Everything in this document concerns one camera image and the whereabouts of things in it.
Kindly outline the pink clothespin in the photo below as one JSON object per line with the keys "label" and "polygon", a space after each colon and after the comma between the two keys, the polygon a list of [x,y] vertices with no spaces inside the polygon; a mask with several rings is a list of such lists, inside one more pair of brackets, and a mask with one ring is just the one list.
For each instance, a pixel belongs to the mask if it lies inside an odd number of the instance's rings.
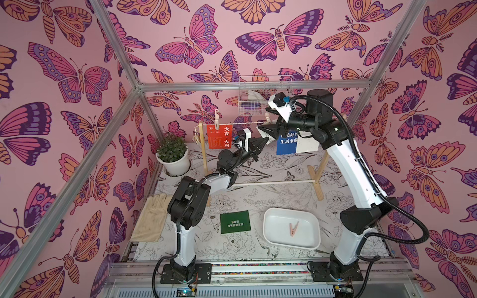
{"label": "pink clothespin", "polygon": [[289,234],[291,237],[295,236],[298,225],[299,225],[299,222],[295,224],[292,224],[292,223],[289,224]]}
{"label": "pink clothespin", "polygon": [[271,120],[270,114],[268,112],[265,113],[265,123],[266,124],[272,124],[272,120]]}

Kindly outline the blue postcard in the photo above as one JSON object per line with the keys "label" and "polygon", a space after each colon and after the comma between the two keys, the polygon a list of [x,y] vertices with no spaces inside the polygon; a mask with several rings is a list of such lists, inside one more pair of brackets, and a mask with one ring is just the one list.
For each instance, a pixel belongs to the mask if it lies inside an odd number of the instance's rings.
{"label": "blue postcard", "polygon": [[298,132],[290,130],[285,137],[277,140],[277,155],[291,155],[297,151]]}

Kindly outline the red postcard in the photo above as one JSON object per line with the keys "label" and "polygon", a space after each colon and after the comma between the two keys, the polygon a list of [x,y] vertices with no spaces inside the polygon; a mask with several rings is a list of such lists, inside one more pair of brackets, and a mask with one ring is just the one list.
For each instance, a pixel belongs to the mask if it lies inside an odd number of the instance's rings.
{"label": "red postcard", "polygon": [[207,141],[211,150],[231,149],[232,147],[232,124],[218,125],[207,124]]}

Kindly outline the plain white postcard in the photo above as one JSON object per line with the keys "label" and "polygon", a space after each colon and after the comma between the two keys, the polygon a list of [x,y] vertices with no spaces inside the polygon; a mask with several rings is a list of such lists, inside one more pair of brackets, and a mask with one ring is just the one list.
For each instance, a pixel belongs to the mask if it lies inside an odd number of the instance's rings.
{"label": "plain white postcard", "polygon": [[296,140],[296,153],[315,152],[320,143],[308,132],[300,132]]}

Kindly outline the green postcard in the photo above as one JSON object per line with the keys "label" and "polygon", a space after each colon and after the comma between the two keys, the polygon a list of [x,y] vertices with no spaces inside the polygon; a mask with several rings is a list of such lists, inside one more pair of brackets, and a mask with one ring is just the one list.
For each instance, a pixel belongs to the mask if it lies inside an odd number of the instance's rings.
{"label": "green postcard", "polygon": [[221,234],[251,231],[248,211],[230,212],[220,215]]}

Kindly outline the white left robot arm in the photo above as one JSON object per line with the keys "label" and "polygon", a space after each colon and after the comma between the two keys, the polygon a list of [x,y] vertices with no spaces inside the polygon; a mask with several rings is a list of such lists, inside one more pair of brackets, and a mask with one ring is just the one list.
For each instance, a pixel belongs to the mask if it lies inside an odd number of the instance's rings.
{"label": "white left robot arm", "polygon": [[237,168],[249,160],[258,161],[269,137],[251,137],[248,129],[237,136],[240,142],[237,151],[223,149],[217,158],[216,171],[200,180],[190,176],[181,179],[167,212],[175,224],[175,253],[168,257],[170,267],[176,278],[189,281],[195,277],[195,233],[196,227],[204,215],[211,194],[231,188],[238,177]]}

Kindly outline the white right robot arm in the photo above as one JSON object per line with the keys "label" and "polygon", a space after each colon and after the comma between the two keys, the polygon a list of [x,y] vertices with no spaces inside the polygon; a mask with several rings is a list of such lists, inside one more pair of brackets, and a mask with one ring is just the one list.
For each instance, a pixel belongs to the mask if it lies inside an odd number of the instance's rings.
{"label": "white right robot arm", "polygon": [[260,125],[260,131],[274,139],[287,136],[291,130],[308,133],[334,160],[350,189],[354,204],[340,213],[344,228],[328,265],[329,275],[340,281],[357,269],[367,238],[376,232],[376,224],[396,201],[387,202],[387,193],[364,162],[354,133],[333,107],[333,95],[328,90],[313,89],[293,97],[274,94],[268,100],[267,111],[277,115],[278,120]]}

